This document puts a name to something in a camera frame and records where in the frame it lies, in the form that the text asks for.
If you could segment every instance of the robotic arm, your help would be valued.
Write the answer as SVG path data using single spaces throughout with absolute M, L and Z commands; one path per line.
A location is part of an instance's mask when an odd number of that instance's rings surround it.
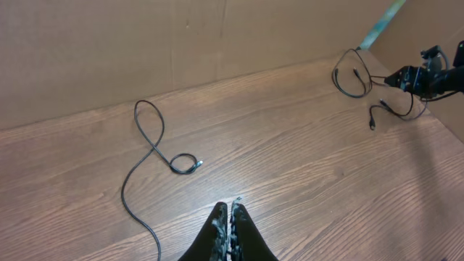
M 450 69 L 448 58 L 440 46 L 434 46 L 420 53 L 425 59 L 423 67 L 404 66 L 385 78 L 385 84 L 419 96 L 423 101 L 437 101 L 464 92 L 464 41 L 461 41 Z M 442 70 L 443 58 L 445 69 Z

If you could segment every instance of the table surface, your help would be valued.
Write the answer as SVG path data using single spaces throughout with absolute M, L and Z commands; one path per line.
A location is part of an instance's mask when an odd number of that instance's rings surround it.
M 373 75 L 388 74 L 362 55 Z M 339 56 L 149 99 L 166 121 L 159 149 L 204 161 L 176 175 L 153 154 L 129 180 L 127 202 L 163 260 L 183 254 L 216 202 L 238 196 L 280 260 L 463 258 L 464 145 L 428 111 L 403 122 L 374 110 L 371 131 L 370 104 L 404 110 L 409 96 L 383 86 L 344 96 L 330 76 Z M 359 92 L 353 66 L 348 57 L 340 81 Z M 0 131 L 0 260 L 156 258 L 120 201 L 150 148 L 133 104 Z M 156 140 L 156 114 L 142 106 L 140 121 Z

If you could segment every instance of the tangled cable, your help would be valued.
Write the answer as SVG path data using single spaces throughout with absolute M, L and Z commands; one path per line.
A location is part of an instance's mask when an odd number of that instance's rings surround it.
M 379 85 L 379 86 L 383 86 L 383 84 L 381 83 L 378 83 L 376 81 L 374 81 L 372 78 L 385 78 L 384 76 L 375 76 L 375 75 L 371 75 L 370 72 L 369 72 L 369 69 L 367 67 L 367 65 L 365 64 L 363 58 L 360 56 L 360 54 L 357 52 L 359 49 L 359 47 L 357 49 L 348 49 L 340 58 L 340 60 L 336 63 L 335 67 L 333 68 L 332 70 L 332 81 L 333 81 L 333 84 L 335 85 L 335 87 L 340 91 L 342 92 L 344 95 L 348 96 L 348 97 L 352 97 L 352 98 L 356 98 L 356 99 L 360 99 L 360 98 L 363 98 L 365 96 L 367 96 L 370 91 L 372 91 L 372 88 L 373 88 L 373 85 L 376 84 L 376 85 Z M 366 84 L 364 83 L 364 81 L 361 79 L 360 77 L 360 74 L 359 74 L 359 71 L 354 68 L 353 69 L 353 73 L 356 75 L 356 78 L 361 82 L 362 84 L 362 87 L 364 88 L 364 92 L 360 95 L 355 95 L 355 94 L 350 94 L 348 92 L 346 92 L 339 84 L 339 79 L 338 79 L 338 75 L 339 75 L 339 69 L 338 69 L 338 66 L 340 64 L 340 62 L 343 60 L 343 58 L 350 52 L 350 51 L 353 51 L 354 53 L 356 53 L 356 55 L 360 58 L 360 61 L 362 62 L 362 66 L 364 67 L 366 73 L 368 74 L 369 76 L 369 83 L 368 85 L 366 86 Z M 404 120 L 404 121 L 410 121 L 410 120 L 415 120 L 417 118 L 419 118 L 425 111 L 426 111 L 426 108 L 427 108 L 427 104 L 428 104 L 428 100 L 425 100 L 426 102 L 426 105 L 425 107 L 423 108 L 422 112 L 420 112 L 417 116 L 415 117 L 412 117 L 412 118 L 405 118 L 405 116 L 408 116 L 412 110 L 413 110 L 413 105 L 414 105 L 414 96 L 411 94 L 411 106 L 409 108 L 409 110 L 404 113 L 404 114 L 401 114 L 401 113 L 398 113 L 396 111 L 394 111 L 383 99 L 380 100 L 380 105 L 371 105 L 370 108 L 369 108 L 369 115 L 370 115 L 370 120 L 369 120 L 369 126 L 370 126 L 370 129 L 371 130 L 375 130 L 376 129 L 376 122 L 374 120 L 374 117 L 373 117 L 373 113 L 372 113 L 372 109 L 373 108 L 382 108 L 382 109 L 385 109 L 387 112 L 389 113 L 392 113 L 394 116 L 398 117 L 399 119 L 401 120 Z
M 162 129 L 161 129 L 161 134 L 159 135 L 159 138 L 157 140 L 157 142 L 153 143 L 152 140 L 150 140 L 148 138 L 148 136 L 145 134 L 144 130 L 142 129 L 142 127 L 140 126 L 140 123 L 138 122 L 138 114 L 137 114 L 137 108 L 138 108 L 138 105 L 140 103 L 147 103 L 149 105 L 151 105 L 158 113 L 158 116 L 159 116 L 159 119 L 161 120 L 161 124 L 162 124 Z M 127 205 L 126 201 L 125 201 L 125 197 L 124 197 L 124 189 L 125 189 L 125 186 L 130 178 L 130 176 L 132 175 L 132 173 L 134 172 L 134 170 L 136 170 L 136 168 L 144 161 L 146 160 L 146 158 L 148 156 L 150 156 L 150 154 L 152 152 L 157 152 L 158 155 L 165 161 L 165 163 L 170 167 L 170 169 L 174 172 L 174 173 L 177 173 L 177 174 L 181 174 L 181 175 L 188 175 L 188 174 L 192 174 L 193 172 L 195 172 L 195 170 L 201 166 L 203 164 L 203 161 L 198 161 L 196 159 L 196 157 L 192 154 L 189 154 L 189 153 L 180 153 L 180 154 L 177 154 L 174 156 L 174 158 L 172 158 L 170 161 L 166 159 L 166 157 L 161 153 L 161 151 L 158 149 L 158 144 L 160 144 L 160 141 L 162 139 L 162 136 L 163 134 L 165 133 L 165 119 L 163 118 L 160 110 L 154 105 L 152 104 L 150 101 L 146 101 L 146 100 L 140 100 L 138 102 L 136 102 L 136 105 L 133 109 L 133 117 L 134 117 L 134 120 L 136 121 L 136 124 L 137 124 L 137 128 L 138 130 L 140 131 L 140 133 L 142 134 L 142 136 L 146 139 L 146 141 L 148 141 L 148 143 L 152 146 L 152 148 L 150 149 L 150 151 L 145 155 L 143 156 L 133 167 L 132 169 L 130 169 L 129 173 L 127 174 L 127 176 L 125 177 L 124 179 L 124 182 L 123 182 L 123 187 L 121 188 L 121 201 L 123 202 L 123 205 L 124 205 L 124 208 L 125 210 L 129 213 L 129 215 L 134 219 L 136 220 L 137 222 L 139 222 L 140 224 L 142 224 L 142 226 L 144 226 L 149 232 L 150 234 L 153 236 L 156 244 L 157 244 L 157 248 L 158 248 L 158 258 L 157 260 L 160 261 L 161 260 L 161 244 L 160 244 L 160 240 L 158 239 L 156 233 L 153 231 L 152 228 L 150 228 L 149 225 L 147 225 L 144 221 L 142 221 L 140 218 L 138 218 L 137 216 L 135 216 L 135 214 L 133 214 L 133 212 L 129 209 L 129 206 Z M 173 162 L 174 160 L 178 159 L 179 157 L 188 157 L 190 158 L 194 164 L 188 169 L 188 170 L 179 170 L 178 168 L 174 167 L 173 166 Z

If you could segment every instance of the cardboard wall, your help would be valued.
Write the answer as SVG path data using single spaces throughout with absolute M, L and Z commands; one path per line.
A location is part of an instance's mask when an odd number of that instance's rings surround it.
M 421 50 L 437 44 L 452 64 L 457 45 L 464 40 L 463 10 L 460 0 L 408 0 L 370 50 L 392 72 L 405 65 L 419 66 Z M 464 141 L 462 94 L 430 103 L 429 109 Z
M 332 55 L 390 4 L 0 0 L 0 129 Z

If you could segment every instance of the wood grain surface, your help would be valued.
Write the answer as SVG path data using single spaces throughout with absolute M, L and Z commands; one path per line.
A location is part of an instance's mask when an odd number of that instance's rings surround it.
M 464 145 L 429 112 L 402 122 L 374 111 L 371 131 L 370 104 L 407 109 L 409 96 L 381 86 L 344 96 L 330 79 L 338 57 L 149 99 L 166 120 L 161 151 L 204 161 L 182 176 L 152 155 L 129 181 L 128 204 L 163 260 L 238 196 L 280 260 L 463 259 Z M 360 91 L 353 66 L 342 63 L 340 82 Z M 140 121 L 159 135 L 148 107 Z M 120 201 L 148 149 L 133 102 L 0 132 L 0 260 L 154 260 L 153 238 Z

